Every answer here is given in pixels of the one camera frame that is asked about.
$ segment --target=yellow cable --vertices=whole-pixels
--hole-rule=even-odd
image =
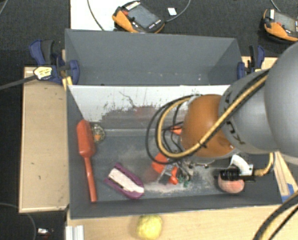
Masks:
[[[293,195],[291,195],[286,201],[294,198],[295,196],[298,195],[298,191],[293,193]],[[284,214],[281,213],[279,214],[268,226],[267,228],[262,232],[259,240],[266,240],[266,239],[269,239],[269,236],[271,235],[272,231],[273,231],[273,228],[276,228],[279,226],[280,222],[281,222],[281,216]]]
[[[222,116],[215,122],[215,124],[209,129],[209,131],[199,140],[197,144],[192,146],[191,148],[180,152],[180,153],[172,153],[169,152],[163,145],[162,139],[161,139],[161,133],[162,133],[162,126],[165,121],[166,116],[169,114],[169,112],[175,108],[176,106],[188,101],[190,98],[185,98],[182,100],[179,100],[175,102],[173,105],[171,105],[163,114],[161,115],[160,122],[157,127],[157,145],[159,149],[162,151],[163,154],[165,154],[168,157],[171,158],[181,158],[184,156],[187,156],[193,152],[196,152],[200,147],[201,144],[203,144],[214,132],[214,130],[229,116],[229,114],[248,96],[250,95],[256,88],[258,88],[260,85],[262,85],[267,79],[267,75],[262,77],[259,81],[257,81],[255,84],[253,84],[251,87],[249,87],[245,92],[243,92],[229,107],[228,109],[222,114]]]
[[[255,170],[254,175],[257,176],[257,177],[262,177],[262,176],[266,175],[270,171],[272,163],[273,163],[273,153],[271,152],[269,154],[269,161],[268,161],[267,166],[263,169]]]

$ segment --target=orange multimeter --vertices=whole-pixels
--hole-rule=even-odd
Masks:
[[[270,37],[279,41],[298,41],[298,20],[275,9],[263,14],[263,25]]]
[[[158,33],[165,25],[162,17],[148,10],[138,0],[118,7],[112,19],[116,25],[132,33]]]

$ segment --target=red plastic spoon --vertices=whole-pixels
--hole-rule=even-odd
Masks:
[[[91,126],[88,121],[83,119],[78,123],[77,136],[79,153],[84,158],[85,162],[85,170],[88,178],[90,199],[91,202],[94,203],[97,201],[97,192],[95,189],[94,176],[90,158],[95,154],[96,147],[93,140]]]

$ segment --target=wooden table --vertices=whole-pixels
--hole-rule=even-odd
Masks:
[[[275,58],[267,58],[263,69]],[[25,68],[25,77],[33,68]],[[32,81],[24,86],[20,212],[64,210],[69,204],[66,99],[63,87]],[[297,185],[283,159],[275,173],[279,188]],[[159,240],[252,239],[276,205],[162,214]],[[84,225],[85,240],[136,240],[138,216],[70,220],[70,226]],[[275,239],[298,239],[298,213]]]

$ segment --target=black carpet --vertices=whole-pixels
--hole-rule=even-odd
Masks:
[[[168,7],[180,12],[187,1],[142,0],[167,19]],[[298,0],[274,1],[283,12],[297,16]],[[267,39],[259,27],[264,10],[271,7],[269,0],[192,0],[163,33],[234,37],[242,55],[249,55],[249,45],[261,45],[267,56],[279,56],[288,45]],[[20,79],[24,66],[35,63],[28,50],[34,40],[52,39],[55,51],[64,49],[64,29],[69,27],[70,0],[9,0],[0,17],[0,85]],[[0,202],[13,205],[19,194],[21,94],[20,86],[0,91]],[[12,208],[0,207],[0,239],[31,239],[30,220],[17,216]],[[54,229],[51,239],[63,239],[64,212],[36,213],[33,218],[38,228]]]

